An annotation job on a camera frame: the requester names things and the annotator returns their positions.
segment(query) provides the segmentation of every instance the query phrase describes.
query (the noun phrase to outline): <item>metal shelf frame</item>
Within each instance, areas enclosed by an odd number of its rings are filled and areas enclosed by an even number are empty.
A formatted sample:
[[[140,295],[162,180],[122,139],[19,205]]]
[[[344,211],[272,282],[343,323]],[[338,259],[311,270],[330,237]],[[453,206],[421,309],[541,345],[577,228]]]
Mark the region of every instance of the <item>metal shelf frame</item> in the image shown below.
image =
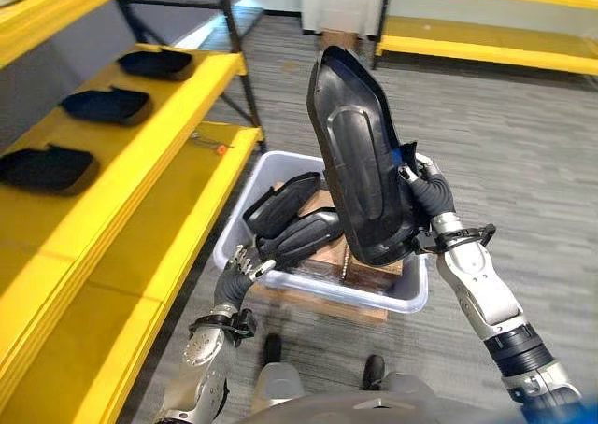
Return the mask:
[[[181,7],[181,8],[204,8],[210,10],[221,10],[226,19],[226,26],[228,28],[228,35],[231,40],[231,52],[241,53],[243,52],[243,43],[241,36],[238,33],[235,24],[235,18],[233,17],[233,9],[231,7],[231,0],[219,0],[218,2],[197,2],[197,1],[186,1],[186,0],[116,0],[119,9],[121,10],[122,16],[127,22],[131,32],[135,36],[135,40],[138,43],[149,43],[149,39],[153,39],[157,44],[167,46],[168,43],[147,24],[145,24],[138,16],[133,12],[132,5],[146,5],[146,6],[165,6],[165,7]],[[240,76],[241,84],[243,85],[243,91],[245,92],[245,98],[249,108],[249,113],[246,112],[243,107],[237,104],[232,98],[225,93],[221,94],[221,99],[230,106],[239,116],[247,120],[254,127],[261,127],[260,115],[258,113],[258,107],[255,101],[255,95],[253,88],[251,87],[251,81],[249,79],[249,70],[246,66],[247,74]],[[267,152],[267,145],[265,139],[259,142],[260,152]]]

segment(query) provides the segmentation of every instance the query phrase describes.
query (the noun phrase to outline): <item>black molded tray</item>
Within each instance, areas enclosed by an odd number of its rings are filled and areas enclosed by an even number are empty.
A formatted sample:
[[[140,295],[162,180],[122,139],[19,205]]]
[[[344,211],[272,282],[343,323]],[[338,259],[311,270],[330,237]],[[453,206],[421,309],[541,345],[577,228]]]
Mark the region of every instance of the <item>black molded tray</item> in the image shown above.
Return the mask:
[[[404,258],[428,224],[397,173],[401,162],[416,170],[416,144],[400,144],[384,92],[350,52],[331,46],[312,70],[307,111],[351,251],[369,265]]]

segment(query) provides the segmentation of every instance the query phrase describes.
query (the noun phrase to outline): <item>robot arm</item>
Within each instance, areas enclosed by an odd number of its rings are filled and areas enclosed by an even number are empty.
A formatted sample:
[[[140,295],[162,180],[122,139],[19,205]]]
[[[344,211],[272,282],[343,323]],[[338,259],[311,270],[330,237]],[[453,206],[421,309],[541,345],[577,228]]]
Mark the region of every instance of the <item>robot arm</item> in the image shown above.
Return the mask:
[[[266,261],[252,269],[245,256],[246,250],[237,247],[218,279],[214,307],[190,327],[178,376],[166,387],[156,424],[211,423],[224,406],[235,348],[255,333],[251,311],[241,311],[241,304],[257,277],[274,268],[273,261]]]
[[[454,290],[462,311],[501,370],[509,395],[522,403],[529,421],[554,422],[555,418],[576,413],[579,391],[523,315],[510,288],[494,271],[485,248],[490,238],[485,238],[481,230],[463,227],[455,214],[447,181],[429,158],[418,155],[418,161],[426,180],[408,167],[402,167],[399,173],[432,218],[440,249],[438,272]],[[492,234],[493,226],[488,228]]]

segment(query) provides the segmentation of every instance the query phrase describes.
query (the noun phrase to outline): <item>black plastic part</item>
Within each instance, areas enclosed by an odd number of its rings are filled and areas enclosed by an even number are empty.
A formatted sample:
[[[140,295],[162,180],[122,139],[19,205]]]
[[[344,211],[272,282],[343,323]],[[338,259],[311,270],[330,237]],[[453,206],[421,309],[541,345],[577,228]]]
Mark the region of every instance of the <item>black plastic part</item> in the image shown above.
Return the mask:
[[[193,74],[189,53],[160,49],[159,52],[128,53],[118,60],[124,72],[134,76],[185,80]]]
[[[363,367],[362,389],[366,391],[379,391],[385,374],[386,364],[384,363],[384,359],[377,354],[372,354],[367,358]]]
[[[277,333],[269,333],[263,342],[262,366],[280,363],[282,360],[282,339]]]
[[[321,207],[293,221],[274,239],[256,239],[262,260],[274,259],[277,268],[293,266],[343,233],[333,207]]]
[[[208,328],[219,328],[219,329],[226,329],[231,330],[232,327],[232,319],[226,317],[225,315],[216,314],[216,315],[204,315],[203,317],[198,318],[192,324],[189,325],[189,338],[193,337],[195,331],[197,331],[202,326]]]
[[[99,162],[88,151],[50,144],[25,148],[0,158],[0,182],[28,191],[75,195],[92,184]]]
[[[402,259],[428,223],[398,176],[402,163],[417,170],[415,143],[400,145],[384,92],[350,52],[331,46],[311,73],[307,111],[352,253],[368,265]]]
[[[239,340],[253,337],[258,330],[258,322],[251,309],[243,309],[239,314],[234,314],[232,326],[235,328],[236,337]]]
[[[218,412],[216,412],[216,415],[214,416],[214,419],[216,419],[216,417],[218,417],[218,415],[221,413],[222,409],[224,408],[224,405],[226,404],[226,400],[228,399],[228,393],[230,393],[231,391],[228,389],[228,379],[224,379],[224,385],[222,386],[222,400],[221,400],[221,404],[218,407]]]
[[[521,375],[554,361],[530,324],[495,335],[484,344],[504,377]]]
[[[222,329],[235,342],[235,346],[239,346],[242,340],[255,335],[258,322],[251,309],[243,309],[230,318],[222,314],[205,315],[189,326],[189,338],[193,337],[195,332],[202,327]]]
[[[258,237],[272,239],[297,217],[297,211],[319,188],[318,172],[293,177],[277,190],[270,188],[245,211],[243,220]]]
[[[542,396],[535,397],[532,402],[525,403],[521,407],[521,412],[525,416],[527,422],[533,424],[555,424],[555,423],[596,423],[596,416],[594,421],[583,420],[586,412],[583,404],[575,398],[558,398],[561,400],[557,406],[554,406],[554,395],[560,396],[560,392],[546,393]]]
[[[450,186],[441,174],[432,175],[427,181],[416,179],[411,190],[429,217],[455,212]]]
[[[253,281],[249,276],[239,273],[237,267],[235,263],[224,267],[214,289],[214,305],[229,303],[236,310],[241,309],[241,304]]]
[[[111,87],[111,91],[84,91],[66,97],[60,105],[76,119],[134,126],[151,113],[150,96],[144,92]]]

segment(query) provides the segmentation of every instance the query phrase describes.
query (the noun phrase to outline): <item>gray carpet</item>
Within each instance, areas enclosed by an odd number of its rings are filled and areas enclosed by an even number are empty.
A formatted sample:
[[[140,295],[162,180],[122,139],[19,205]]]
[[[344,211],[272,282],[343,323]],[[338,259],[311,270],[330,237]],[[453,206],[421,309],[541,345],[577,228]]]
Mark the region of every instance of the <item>gray carpet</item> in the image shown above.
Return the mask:
[[[263,17],[245,40],[271,149],[319,153],[305,107],[315,42],[314,36],[301,35],[297,19],[280,17]],[[465,223],[497,225],[490,245],[496,271],[576,384],[595,392],[596,92],[579,76],[408,55],[383,59],[375,77],[388,95],[400,137],[419,140],[420,151],[445,171]],[[239,94],[240,85],[229,92]],[[221,103],[210,118],[237,120]],[[120,423],[150,422],[159,408],[164,385],[177,371],[187,325],[210,307],[219,273],[208,257],[226,216],[190,273]],[[420,376],[439,395],[489,408],[514,407],[490,356],[432,265],[424,309],[391,315],[379,327],[280,308],[251,293],[244,306],[254,310],[261,326],[257,337],[237,351],[220,423],[235,422],[249,411],[260,348],[269,332],[282,335],[283,358],[297,367],[309,393],[356,389],[365,358],[376,352],[389,368]]]

